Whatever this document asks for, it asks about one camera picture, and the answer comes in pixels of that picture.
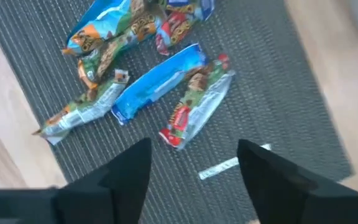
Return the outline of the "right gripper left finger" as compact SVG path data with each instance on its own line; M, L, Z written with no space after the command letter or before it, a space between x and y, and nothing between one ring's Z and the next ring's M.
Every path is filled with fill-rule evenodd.
M150 181L152 141L143 138L55 197L58 224L138 224Z

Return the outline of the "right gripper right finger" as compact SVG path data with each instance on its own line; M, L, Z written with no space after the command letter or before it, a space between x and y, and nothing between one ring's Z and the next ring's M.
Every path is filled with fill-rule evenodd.
M358 191L246 139L237 158L260 224L358 224Z

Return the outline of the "green silver granola bar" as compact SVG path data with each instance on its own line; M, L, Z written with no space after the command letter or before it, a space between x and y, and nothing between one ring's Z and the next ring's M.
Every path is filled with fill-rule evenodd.
M123 92L129 79L127 70L115 69L112 78L71 101L32 134L56 145L73 128L103 117Z

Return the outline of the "green orange granola bar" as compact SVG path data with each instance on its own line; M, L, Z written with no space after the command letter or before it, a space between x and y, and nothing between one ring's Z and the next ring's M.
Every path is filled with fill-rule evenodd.
M79 58L79 78L89 89L95 89L117 54L154 35L166 18L163 11L143 13L123 33Z

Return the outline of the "blue orange granola bar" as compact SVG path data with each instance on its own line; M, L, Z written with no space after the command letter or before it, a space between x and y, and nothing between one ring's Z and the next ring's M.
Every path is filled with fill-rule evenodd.
M117 36L132 20L131 0L95 0L67 38L64 54L81 55Z

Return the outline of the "red blue granola bar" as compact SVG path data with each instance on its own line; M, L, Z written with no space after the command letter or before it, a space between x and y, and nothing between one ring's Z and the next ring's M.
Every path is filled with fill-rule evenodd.
M179 43L195 22L207 20L215 7L215 0L158 0L167 18L157 29L155 44L162 55Z

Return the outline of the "white tape strip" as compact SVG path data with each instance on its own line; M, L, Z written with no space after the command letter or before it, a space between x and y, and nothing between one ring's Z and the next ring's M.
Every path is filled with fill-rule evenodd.
M225 170L231 169L239 165L238 156L234 156L230 159L220 162L219 164L213 165L207 169L201 170L198 172L199 180L206 180L210 177L214 177Z

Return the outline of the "dark grey woven mat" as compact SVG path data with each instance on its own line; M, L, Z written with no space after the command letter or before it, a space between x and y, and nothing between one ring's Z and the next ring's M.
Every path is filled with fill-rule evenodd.
M0 44L40 123L84 91L76 58L61 49L92 2L0 0ZM158 135L185 91L179 85L126 125L107 114L52 147L67 181L150 138L153 162L141 223L246 224L256 215L239 168L205 180L198 175L234 157L239 139L269 144L335 181L351 175L283 0L216 0L211 17L173 51L192 43L209 58L228 54L236 74L222 103L184 150L172 149Z

